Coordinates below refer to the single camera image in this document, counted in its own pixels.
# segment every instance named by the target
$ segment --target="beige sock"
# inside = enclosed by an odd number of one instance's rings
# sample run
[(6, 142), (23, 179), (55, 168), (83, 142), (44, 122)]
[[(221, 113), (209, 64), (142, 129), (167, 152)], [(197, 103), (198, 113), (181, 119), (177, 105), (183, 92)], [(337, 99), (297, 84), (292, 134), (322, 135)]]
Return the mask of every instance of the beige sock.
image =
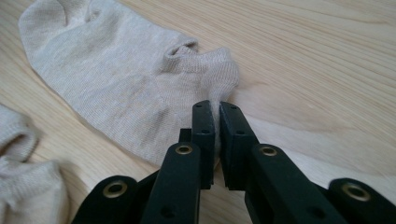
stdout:
[(54, 161), (23, 163), (37, 141), (27, 118), (0, 105), (0, 223), (65, 223), (66, 188)]
[(197, 41), (145, 20), (112, 0), (38, 0), (21, 15), (32, 67), (92, 127), (161, 164), (191, 126), (191, 107), (219, 101), (238, 82), (227, 49), (205, 54)]

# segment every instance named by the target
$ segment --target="wooden surface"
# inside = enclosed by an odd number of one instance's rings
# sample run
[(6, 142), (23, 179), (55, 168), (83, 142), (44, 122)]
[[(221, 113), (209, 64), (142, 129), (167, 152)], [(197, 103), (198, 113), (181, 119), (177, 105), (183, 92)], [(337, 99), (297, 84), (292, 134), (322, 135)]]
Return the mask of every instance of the wooden surface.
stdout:
[[(31, 69), (18, 18), (31, 0), (0, 1), (0, 103), (31, 117), (40, 142), (31, 162), (57, 160), (70, 217), (111, 175), (137, 180), (158, 167), (84, 127)], [(359, 179), (396, 203), (396, 3), (393, 1), (123, 2), (164, 27), (232, 50), (241, 82), (230, 101), (260, 140), (282, 147), (315, 183)], [(216, 184), (201, 223), (249, 223), (242, 192)]]

